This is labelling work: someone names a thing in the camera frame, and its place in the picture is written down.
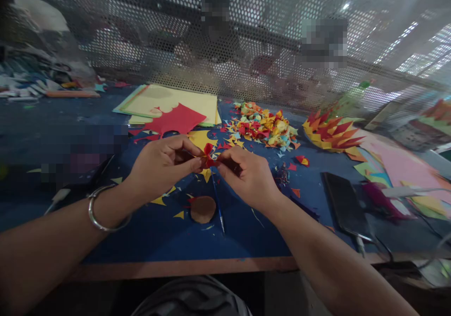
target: blue pen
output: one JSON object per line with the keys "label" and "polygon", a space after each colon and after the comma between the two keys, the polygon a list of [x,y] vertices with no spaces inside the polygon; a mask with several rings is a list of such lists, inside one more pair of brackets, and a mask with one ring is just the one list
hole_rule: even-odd
{"label": "blue pen", "polygon": [[226,231],[224,229],[224,220],[222,219],[221,204],[219,203],[218,192],[216,192],[216,183],[215,183],[215,178],[213,176],[213,170],[210,168],[210,171],[211,171],[211,179],[213,180],[213,188],[215,190],[216,204],[218,205],[219,219],[221,220],[222,233],[225,236],[226,235]]}

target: bracelet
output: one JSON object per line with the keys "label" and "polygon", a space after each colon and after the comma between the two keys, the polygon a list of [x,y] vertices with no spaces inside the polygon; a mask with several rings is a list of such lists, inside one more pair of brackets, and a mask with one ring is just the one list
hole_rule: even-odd
{"label": "bracelet", "polygon": [[98,223],[98,221],[95,219],[94,213],[93,213],[93,210],[94,210],[94,201],[95,201],[95,199],[99,196],[99,194],[100,194],[102,191],[104,191],[104,190],[106,190],[106,189],[109,189],[109,188],[113,188],[113,187],[115,187],[115,186],[116,186],[115,184],[111,184],[111,185],[108,185],[108,186],[100,187],[100,188],[98,188],[96,191],[94,191],[91,195],[88,196],[88,198],[90,199],[90,200],[89,200],[89,207],[88,207],[89,219],[91,220],[91,222],[93,223],[93,225],[94,225],[97,229],[100,229],[101,231],[106,231],[106,232],[115,232],[115,231],[118,231],[118,230],[122,229],[123,227],[125,227],[125,226],[128,224],[128,222],[130,222],[130,220],[132,219],[132,215],[130,214],[130,215],[127,217],[127,219],[124,220],[124,222],[122,222],[122,224],[121,224],[119,227],[117,227],[117,228],[107,228],[107,227],[104,227],[104,226],[102,226],[100,223]]}

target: person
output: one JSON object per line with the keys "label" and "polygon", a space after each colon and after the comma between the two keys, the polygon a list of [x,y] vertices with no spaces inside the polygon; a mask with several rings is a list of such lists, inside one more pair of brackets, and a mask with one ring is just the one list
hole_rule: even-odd
{"label": "person", "polygon": [[[201,156],[185,135],[148,143],[130,175],[96,198],[96,220],[117,227],[183,177],[200,172],[206,159]],[[224,164],[230,161],[241,167],[238,176]],[[418,315],[357,252],[280,193],[265,158],[233,147],[218,156],[216,166],[236,194],[277,227],[334,315]],[[108,235],[91,222],[88,204],[82,199],[0,234],[2,315],[31,310]]]}

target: smartphone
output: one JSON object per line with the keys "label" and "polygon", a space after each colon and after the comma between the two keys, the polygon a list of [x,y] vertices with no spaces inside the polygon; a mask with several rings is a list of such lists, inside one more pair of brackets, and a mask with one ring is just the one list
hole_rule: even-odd
{"label": "smartphone", "polygon": [[338,226],[344,232],[372,242],[368,221],[349,180],[331,173],[321,173],[329,193]]}

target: green bottle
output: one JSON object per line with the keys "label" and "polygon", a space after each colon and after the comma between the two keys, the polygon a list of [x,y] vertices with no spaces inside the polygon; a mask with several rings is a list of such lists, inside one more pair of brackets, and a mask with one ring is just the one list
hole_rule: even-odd
{"label": "green bottle", "polygon": [[363,81],[358,87],[347,91],[336,105],[337,110],[332,113],[332,117],[343,116],[346,117],[351,112],[352,108],[365,96],[365,90],[371,85],[368,81]]}

